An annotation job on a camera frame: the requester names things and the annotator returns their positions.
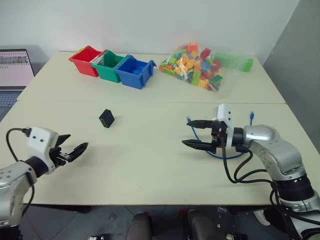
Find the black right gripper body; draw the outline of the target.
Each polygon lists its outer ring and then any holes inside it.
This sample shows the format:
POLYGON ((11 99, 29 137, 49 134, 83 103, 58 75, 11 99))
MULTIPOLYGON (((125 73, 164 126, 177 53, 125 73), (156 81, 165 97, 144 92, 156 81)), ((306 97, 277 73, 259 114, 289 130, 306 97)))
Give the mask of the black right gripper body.
POLYGON ((213 121, 211 126, 211 152, 215 154, 217 149, 226 149, 227 125, 224 121, 213 121))

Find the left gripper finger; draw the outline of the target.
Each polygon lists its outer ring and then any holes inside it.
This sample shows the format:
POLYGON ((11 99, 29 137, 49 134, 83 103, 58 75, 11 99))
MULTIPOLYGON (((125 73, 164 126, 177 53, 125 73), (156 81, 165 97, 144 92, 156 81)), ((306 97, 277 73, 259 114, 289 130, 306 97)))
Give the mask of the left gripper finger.
POLYGON ((70 136, 71 136, 70 134, 59 135, 55 146, 58 147, 58 146, 62 145, 70 136))
POLYGON ((80 145, 78 145, 76 148, 73 149, 73 151, 71 153, 68 154, 68 159, 67 161, 69 163, 73 162, 75 159, 77 159, 78 157, 80 157, 84 151, 87 149, 89 143, 88 142, 84 142, 80 145))

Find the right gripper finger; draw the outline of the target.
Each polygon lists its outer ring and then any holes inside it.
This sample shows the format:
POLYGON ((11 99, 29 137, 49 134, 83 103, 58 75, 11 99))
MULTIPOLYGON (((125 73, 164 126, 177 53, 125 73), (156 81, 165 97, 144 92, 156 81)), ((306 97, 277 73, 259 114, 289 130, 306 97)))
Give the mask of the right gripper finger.
POLYGON ((181 141, 184 145, 191 147, 196 150, 202 150, 202 151, 212 151, 213 145, 209 142, 203 142, 201 140, 197 139, 187 139, 181 141))
POLYGON ((212 120, 188 120, 187 126, 196 129, 212 129, 214 127, 214 122, 212 120))

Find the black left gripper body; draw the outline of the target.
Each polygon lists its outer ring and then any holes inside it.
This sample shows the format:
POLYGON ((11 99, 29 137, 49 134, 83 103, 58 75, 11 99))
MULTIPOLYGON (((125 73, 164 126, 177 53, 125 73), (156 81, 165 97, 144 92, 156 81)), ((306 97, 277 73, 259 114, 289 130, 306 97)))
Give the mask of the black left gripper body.
POLYGON ((62 148, 59 146, 50 149, 49 157, 52 160, 55 169, 71 162, 71 156, 67 153, 63 153, 62 148))

